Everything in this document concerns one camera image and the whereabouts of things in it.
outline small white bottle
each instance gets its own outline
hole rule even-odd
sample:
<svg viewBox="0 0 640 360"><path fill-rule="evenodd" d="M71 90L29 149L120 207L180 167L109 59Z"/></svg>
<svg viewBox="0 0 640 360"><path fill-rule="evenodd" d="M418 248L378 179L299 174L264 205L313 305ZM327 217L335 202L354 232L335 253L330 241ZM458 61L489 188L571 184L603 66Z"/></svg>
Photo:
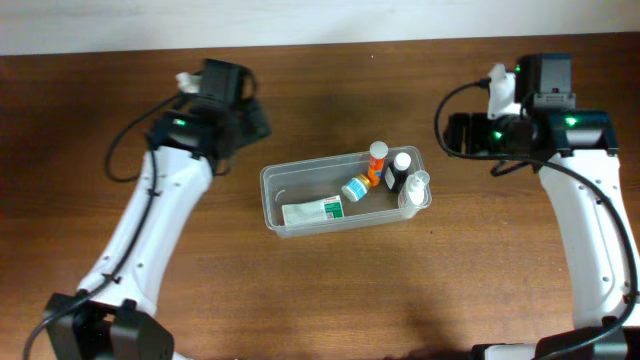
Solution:
<svg viewBox="0 0 640 360"><path fill-rule="evenodd" d="M425 197L427 196L426 190L429 180L429 174L424 170L416 171L407 178L398 196L398 207L400 209L414 209L414 211L408 211L404 214L406 218L412 218L423 207L422 204L425 200L428 200Z"/></svg>

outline blue label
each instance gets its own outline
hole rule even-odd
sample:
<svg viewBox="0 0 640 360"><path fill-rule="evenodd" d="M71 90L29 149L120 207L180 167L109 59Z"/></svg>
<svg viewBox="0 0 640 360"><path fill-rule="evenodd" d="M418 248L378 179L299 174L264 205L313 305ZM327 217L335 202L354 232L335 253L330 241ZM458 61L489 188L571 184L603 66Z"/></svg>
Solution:
<svg viewBox="0 0 640 360"><path fill-rule="evenodd" d="M367 189L357 180L351 180L347 184L347 187L351 189L356 194L356 200L362 199L362 197L367 193Z"/></svg>

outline white wall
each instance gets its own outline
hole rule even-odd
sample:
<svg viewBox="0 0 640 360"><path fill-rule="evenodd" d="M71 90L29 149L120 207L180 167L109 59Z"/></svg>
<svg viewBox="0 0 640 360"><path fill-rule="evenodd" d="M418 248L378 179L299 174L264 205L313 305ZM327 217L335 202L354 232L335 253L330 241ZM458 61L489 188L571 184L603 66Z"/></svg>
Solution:
<svg viewBox="0 0 640 360"><path fill-rule="evenodd" d="M0 54L640 30L640 0L3 0Z"/></svg>

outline black bottle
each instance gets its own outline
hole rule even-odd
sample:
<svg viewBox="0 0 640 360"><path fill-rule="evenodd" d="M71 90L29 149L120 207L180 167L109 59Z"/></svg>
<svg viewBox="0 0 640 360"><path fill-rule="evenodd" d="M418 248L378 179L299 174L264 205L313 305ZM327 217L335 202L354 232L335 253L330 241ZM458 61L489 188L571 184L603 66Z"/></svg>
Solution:
<svg viewBox="0 0 640 360"><path fill-rule="evenodd" d="M411 165L411 156L407 153L399 153L393 162L387 167L384 174L384 182L387 189L399 193L402 185L409 175L409 165Z"/></svg>

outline white bottle cap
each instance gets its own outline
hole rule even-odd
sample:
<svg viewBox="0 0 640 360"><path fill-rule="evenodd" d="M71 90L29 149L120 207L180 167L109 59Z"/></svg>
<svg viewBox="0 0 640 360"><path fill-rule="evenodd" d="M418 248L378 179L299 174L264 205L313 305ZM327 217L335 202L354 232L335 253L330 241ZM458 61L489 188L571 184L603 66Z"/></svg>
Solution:
<svg viewBox="0 0 640 360"><path fill-rule="evenodd" d="M389 147L387 146L387 144L383 143L382 141L376 141L373 144L371 144L371 147L369 148L369 152L371 153L371 156L373 156L376 159L384 159L385 157L387 157L387 154L389 153Z"/></svg>
<svg viewBox="0 0 640 360"><path fill-rule="evenodd" d="M393 160L393 166L396 170L405 171L409 168L409 165L411 165L411 156L407 153L400 153Z"/></svg>
<svg viewBox="0 0 640 360"><path fill-rule="evenodd" d="M429 184L429 180L431 180L431 178L426 171L416 171L416 173L411 177L411 183L409 183L409 188L407 190L409 190L409 192L424 191L424 188Z"/></svg>

